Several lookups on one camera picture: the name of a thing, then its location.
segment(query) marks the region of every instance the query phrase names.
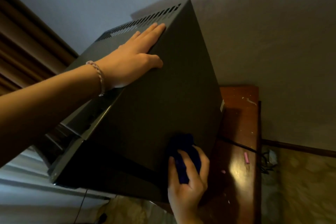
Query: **wall baseboard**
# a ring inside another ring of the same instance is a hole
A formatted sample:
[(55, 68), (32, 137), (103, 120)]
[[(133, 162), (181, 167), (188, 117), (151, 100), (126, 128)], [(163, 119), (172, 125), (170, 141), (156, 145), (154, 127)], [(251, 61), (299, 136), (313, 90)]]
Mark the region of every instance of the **wall baseboard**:
[(296, 145), (296, 144), (282, 143), (282, 142), (272, 141), (272, 140), (267, 140), (267, 139), (262, 139), (261, 144), (268, 145), (268, 146), (275, 146), (275, 147), (284, 148), (288, 150), (302, 151), (302, 152), (311, 153), (311, 154), (315, 154), (319, 156), (336, 158), (336, 151), (331, 151), (331, 150), (323, 150), (323, 149), (317, 149), (317, 148), (301, 146), (301, 145)]

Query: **hand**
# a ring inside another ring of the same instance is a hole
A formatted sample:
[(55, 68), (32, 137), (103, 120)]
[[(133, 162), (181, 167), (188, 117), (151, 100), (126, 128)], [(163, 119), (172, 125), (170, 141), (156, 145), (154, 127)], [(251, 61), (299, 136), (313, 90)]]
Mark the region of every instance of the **hand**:
[(177, 174), (175, 160), (169, 158), (168, 163), (168, 199), (175, 219), (178, 224), (202, 223), (197, 217), (197, 205), (202, 198), (203, 193), (208, 188), (209, 159), (200, 147), (194, 146), (201, 159), (201, 170), (197, 173), (196, 167), (189, 155), (182, 150), (183, 162), (187, 167), (189, 184), (180, 184)]
[(163, 66), (162, 60), (157, 55), (146, 53), (165, 28), (165, 24), (158, 26), (154, 23), (143, 33), (137, 31), (125, 44), (96, 62), (104, 74), (106, 90), (124, 87), (149, 69)]

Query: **finger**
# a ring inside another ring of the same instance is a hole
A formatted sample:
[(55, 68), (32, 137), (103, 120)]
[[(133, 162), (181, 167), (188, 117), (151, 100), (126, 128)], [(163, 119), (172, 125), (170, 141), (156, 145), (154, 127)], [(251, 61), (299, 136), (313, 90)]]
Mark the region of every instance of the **finger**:
[(199, 171), (199, 176), (201, 177), (201, 180), (204, 184), (208, 183), (208, 175), (209, 175), (209, 166), (210, 166), (210, 161), (205, 155), (204, 151), (198, 147), (193, 145), (193, 147), (198, 151), (199, 158), (201, 159), (201, 170)]
[(132, 41), (133, 41), (134, 39), (136, 39), (140, 34), (141, 34), (140, 31), (136, 31), (136, 32), (134, 33), (134, 35), (132, 35), (131, 38), (127, 40), (126, 43), (132, 42)]
[(158, 26), (158, 24), (155, 22), (152, 25), (150, 25), (145, 31), (143, 31), (141, 33), (141, 35), (139, 35), (139, 39), (144, 38), (146, 35), (148, 35), (150, 32), (152, 32), (156, 27)]
[(166, 25), (164, 23), (157, 26), (153, 31), (148, 33), (144, 38), (141, 39), (139, 48), (141, 52), (148, 52), (149, 49), (157, 42), (162, 32), (165, 30)]
[(177, 150), (179, 154), (181, 154), (185, 167), (187, 168), (187, 175), (190, 180), (189, 184), (193, 188), (194, 184), (200, 179), (196, 167), (192, 162), (189, 155), (183, 150)]
[(173, 157), (169, 157), (168, 160), (168, 188), (178, 188), (180, 185), (179, 175), (177, 174), (175, 159)]
[(157, 55), (151, 55), (151, 54), (146, 54), (148, 55), (148, 62), (149, 62), (149, 69), (151, 68), (162, 68), (163, 66), (163, 61), (160, 59), (159, 56)]

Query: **brown curtain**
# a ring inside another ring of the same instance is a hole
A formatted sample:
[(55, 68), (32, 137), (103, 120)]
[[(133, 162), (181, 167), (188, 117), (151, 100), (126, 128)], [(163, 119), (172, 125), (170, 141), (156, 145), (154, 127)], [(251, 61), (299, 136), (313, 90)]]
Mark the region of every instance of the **brown curtain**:
[[(0, 0), (0, 95), (62, 73), (77, 57), (20, 0)], [(36, 140), (34, 148), (50, 166), (71, 139), (58, 125)]]

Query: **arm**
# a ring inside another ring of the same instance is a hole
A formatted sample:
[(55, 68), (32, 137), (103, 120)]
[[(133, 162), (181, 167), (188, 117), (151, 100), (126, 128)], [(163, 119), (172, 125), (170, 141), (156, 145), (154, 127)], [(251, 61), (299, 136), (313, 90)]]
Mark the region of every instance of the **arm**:
[(179, 183), (174, 158), (170, 157), (168, 162), (168, 199), (178, 224), (203, 223), (197, 216), (197, 206), (203, 193), (208, 188), (210, 162), (200, 147), (194, 147), (198, 151), (199, 158), (201, 159), (201, 170), (199, 174), (189, 155), (185, 151), (178, 150), (187, 168), (186, 172), (189, 178), (189, 184)]
[[(149, 69), (161, 68), (157, 55), (146, 54), (165, 25), (151, 25), (136, 32), (125, 44), (96, 61), (106, 90), (123, 87)], [(100, 94), (100, 79), (91, 65), (0, 97), (0, 167), (20, 154), (88, 100)]]

